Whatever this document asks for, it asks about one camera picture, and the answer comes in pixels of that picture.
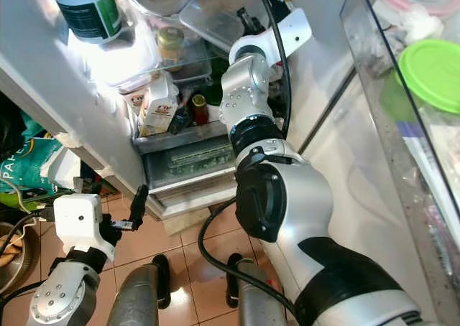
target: silver cylindrical leg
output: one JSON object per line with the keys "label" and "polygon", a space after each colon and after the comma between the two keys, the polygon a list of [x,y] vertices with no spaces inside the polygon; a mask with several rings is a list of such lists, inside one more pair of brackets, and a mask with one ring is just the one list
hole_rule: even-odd
{"label": "silver cylindrical leg", "polygon": [[124,280],[110,312],[107,326],[158,325],[158,268],[140,266]]}
{"label": "silver cylindrical leg", "polygon": [[[238,263],[238,270],[267,281],[265,273],[246,259]],[[238,288],[241,326],[286,326],[283,306],[276,299],[242,280],[238,281]]]}

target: cardboard box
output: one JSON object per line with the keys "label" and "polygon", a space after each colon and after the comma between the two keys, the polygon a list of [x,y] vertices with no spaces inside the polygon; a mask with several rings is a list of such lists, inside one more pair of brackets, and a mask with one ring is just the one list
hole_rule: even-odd
{"label": "cardboard box", "polygon": [[167,131],[178,109],[178,88],[167,73],[161,72],[151,83],[139,113],[140,136],[151,136]]}

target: refrigerator drawer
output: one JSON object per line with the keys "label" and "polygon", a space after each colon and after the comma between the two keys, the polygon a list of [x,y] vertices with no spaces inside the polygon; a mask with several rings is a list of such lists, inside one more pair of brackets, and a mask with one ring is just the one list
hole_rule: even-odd
{"label": "refrigerator drawer", "polygon": [[165,219],[236,194],[234,153],[226,135],[142,156],[149,195]]}
{"label": "refrigerator drawer", "polygon": [[150,194],[231,174],[235,160],[227,136],[152,152],[142,159]]}
{"label": "refrigerator drawer", "polygon": [[236,194],[232,173],[151,195],[165,209],[162,219],[225,202]]}

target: glass jar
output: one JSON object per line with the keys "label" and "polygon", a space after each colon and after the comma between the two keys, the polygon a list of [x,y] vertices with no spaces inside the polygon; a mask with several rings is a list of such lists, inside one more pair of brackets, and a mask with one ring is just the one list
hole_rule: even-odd
{"label": "glass jar", "polygon": [[169,67],[168,71],[179,71],[180,51],[184,45],[184,33],[175,27],[164,27],[158,31],[158,47],[162,64]]}
{"label": "glass jar", "polygon": [[193,119],[197,125],[208,123],[208,109],[206,107],[206,99],[204,96],[197,94],[192,98],[193,104]]}

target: bottle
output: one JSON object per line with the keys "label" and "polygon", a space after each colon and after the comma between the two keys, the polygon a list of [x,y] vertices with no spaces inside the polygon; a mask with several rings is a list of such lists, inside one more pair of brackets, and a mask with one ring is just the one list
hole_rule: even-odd
{"label": "bottle", "polygon": [[193,120],[197,125],[208,123],[208,109],[206,108],[206,99],[204,96],[197,94],[192,98]]}
{"label": "bottle", "polygon": [[180,70],[180,51],[184,44],[184,33],[175,27],[163,27],[157,35],[158,47],[163,66],[170,66],[167,71]]}
{"label": "bottle", "polygon": [[121,29],[115,0],[56,0],[73,34],[81,41],[108,42]]}

